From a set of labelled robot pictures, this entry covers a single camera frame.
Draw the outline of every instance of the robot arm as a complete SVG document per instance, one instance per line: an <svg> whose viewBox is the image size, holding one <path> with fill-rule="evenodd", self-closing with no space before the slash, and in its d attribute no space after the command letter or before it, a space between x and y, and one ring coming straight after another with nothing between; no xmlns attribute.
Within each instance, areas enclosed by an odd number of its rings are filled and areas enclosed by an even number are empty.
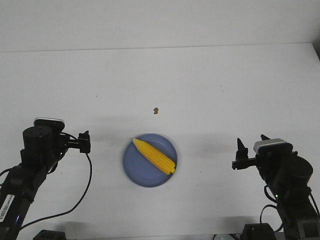
<svg viewBox="0 0 320 240"><path fill-rule="evenodd" d="M289 240L320 240L320 218L310 203L313 173L308 161L292 152L292 144L262 135L255 143L255 158L248 158L248 149L238 139L233 169L256 166L277 203L285 237Z"/></svg>
<svg viewBox="0 0 320 240"><path fill-rule="evenodd" d="M90 152L89 132L71 140L59 119L37 118L23 131L21 163L10 169L0 189L0 240L15 240L40 185L53 172L68 148Z"/></svg>

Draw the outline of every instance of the yellow corn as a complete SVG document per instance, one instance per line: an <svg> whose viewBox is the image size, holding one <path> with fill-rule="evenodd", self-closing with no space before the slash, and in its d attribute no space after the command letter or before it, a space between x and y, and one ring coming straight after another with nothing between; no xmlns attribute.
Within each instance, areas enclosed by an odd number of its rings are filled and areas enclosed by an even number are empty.
<svg viewBox="0 0 320 240"><path fill-rule="evenodd" d="M149 143L134 138L132 140L136 149L141 153L150 163L155 165L161 172L170 174L175 172L175 162L164 155L161 151L151 146Z"/></svg>

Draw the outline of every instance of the label sticker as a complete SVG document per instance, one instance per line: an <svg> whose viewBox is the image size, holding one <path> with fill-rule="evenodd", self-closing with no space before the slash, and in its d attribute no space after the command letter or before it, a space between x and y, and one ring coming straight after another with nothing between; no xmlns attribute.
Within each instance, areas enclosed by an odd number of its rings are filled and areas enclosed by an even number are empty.
<svg viewBox="0 0 320 240"><path fill-rule="evenodd" d="M5 197L5 200L4 200L2 207L0 209L0 223L2 223L5 220L7 212L9 210L14 198L15 198L15 195L11 195L11 194L8 194Z"/></svg>

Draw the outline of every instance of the blue plate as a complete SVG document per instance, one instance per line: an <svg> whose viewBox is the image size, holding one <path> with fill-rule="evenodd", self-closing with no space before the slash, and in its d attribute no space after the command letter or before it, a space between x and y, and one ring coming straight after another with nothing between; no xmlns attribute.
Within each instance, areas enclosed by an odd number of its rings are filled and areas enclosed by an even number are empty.
<svg viewBox="0 0 320 240"><path fill-rule="evenodd" d="M147 133L136 137L152 145L168 158L175 162L177 168L178 156L175 147L165 137ZM165 174L149 162L136 148L131 141L123 154L123 168L125 174L142 187L153 188L168 181L172 174Z"/></svg>

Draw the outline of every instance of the black cable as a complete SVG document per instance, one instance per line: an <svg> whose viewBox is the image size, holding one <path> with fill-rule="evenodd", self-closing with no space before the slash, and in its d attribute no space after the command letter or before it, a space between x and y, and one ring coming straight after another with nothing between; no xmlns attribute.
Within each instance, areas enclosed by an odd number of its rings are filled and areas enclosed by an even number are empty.
<svg viewBox="0 0 320 240"><path fill-rule="evenodd" d="M51 169L51 171L48 172L47 174L52 174L52 173L57 169L57 167L58 167L58 163L56 163L56 164L53 166L53 168Z"/></svg>
<svg viewBox="0 0 320 240"><path fill-rule="evenodd" d="M262 209L261 214L260 214L260 224L262 224L262 213L264 212L264 210L265 210L266 208L274 208L274 209L277 209L277 206L272 205L272 204L268 204L268 205L264 206L264 208ZM281 229L282 229L283 227L284 227L283 224L281 224L281 226L280 226L277 230L275 230L275 232L281 231Z"/></svg>
<svg viewBox="0 0 320 240"><path fill-rule="evenodd" d="M6 172L9 172L12 168L8 168L6 170L3 170L1 173L0 173L0 177L5 174Z"/></svg>
<svg viewBox="0 0 320 240"><path fill-rule="evenodd" d="M274 232L275 232L275 233L280 232L281 229L283 229L283 228L284 228L284 224L281 223L280 227L279 227L277 230L275 230Z"/></svg>
<svg viewBox="0 0 320 240"><path fill-rule="evenodd" d="M20 231L21 231L22 229L24 229L24 228L32 225L32 224L38 223L38 222L43 221L43 220L53 219L53 218L56 218L56 217L60 217L60 216L69 214L69 213L71 213L73 210L76 209L76 207L77 207L77 206L81 203L81 201L84 199L84 197L85 197L85 195L86 195L86 193L87 193L87 191L88 191L88 188L89 188L89 186L90 186L91 178L92 178L92 162L91 162L91 159L90 159L89 155L88 155L87 153L86 153L85 155L86 155L86 157L88 158L88 161L89 161L89 164L90 164L90 175L89 175L88 184L87 184L87 186L86 186L86 188L85 188L85 190L84 190L84 193L82 194L80 200L79 200L79 201L74 205L74 207L71 208L69 211L65 211L65 212L62 212L62 213L59 213L59 214L56 214L56 215L52 215L52 216L43 217L43 218L40 218L40 219L38 219L38 220L29 222L29 223L27 223L26 225L23 225L23 226L20 228Z"/></svg>
<svg viewBox="0 0 320 240"><path fill-rule="evenodd" d="M235 234L229 234L234 240L240 240Z"/></svg>
<svg viewBox="0 0 320 240"><path fill-rule="evenodd" d="M310 192L310 197L311 197L311 199L312 199L312 202L313 202L313 205L314 205L314 207L315 207L316 213L318 214L318 217L320 217L320 213L319 213L318 206L317 206L316 201L315 201L315 199L314 199L314 196L312 195L311 192Z"/></svg>
<svg viewBox="0 0 320 240"><path fill-rule="evenodd" d="M270 201L272 201L272 202L274 202L275 204L277 203L277 200L275 200L274 198L272 198L270 195L269 195L269 193L267 192L267 187L268 187L268 185L265 185L264 186L264 194L265 194L265 196L270 200Z"/></svg>
<svg viewBox="0 0 320 240"><path fill-rule="evenodd" d="M71 138L73 138L73 139L77 140L77 138L76 138L75 136L72 136L72 135L71 135L71 134L69 134L69 133L61 132L61 134L63 134L63 135L67 135L67 136L69 136L69 137L71 137Z"/></svg>

